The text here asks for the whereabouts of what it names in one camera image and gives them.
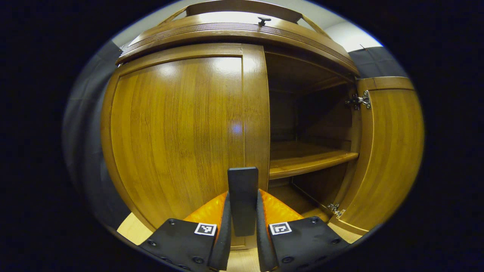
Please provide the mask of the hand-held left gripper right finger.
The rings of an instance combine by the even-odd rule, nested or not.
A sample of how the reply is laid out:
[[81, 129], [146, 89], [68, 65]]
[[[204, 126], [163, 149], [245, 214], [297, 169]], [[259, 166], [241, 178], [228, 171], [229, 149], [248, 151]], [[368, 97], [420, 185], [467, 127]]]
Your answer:
[[256, 244], [262, 272], [321, 272], [350, 248], [321, 218], [305, 218], [263, 190], [256, 203]]

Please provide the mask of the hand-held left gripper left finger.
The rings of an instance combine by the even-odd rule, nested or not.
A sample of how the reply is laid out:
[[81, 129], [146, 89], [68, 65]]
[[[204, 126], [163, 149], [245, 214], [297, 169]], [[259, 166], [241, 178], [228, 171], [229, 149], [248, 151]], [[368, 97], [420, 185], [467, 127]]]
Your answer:
[[167, 219], [141, 251], [177, 272], [226, 270], [231, 247], [230, 195], [216, 196], [184, 220]]

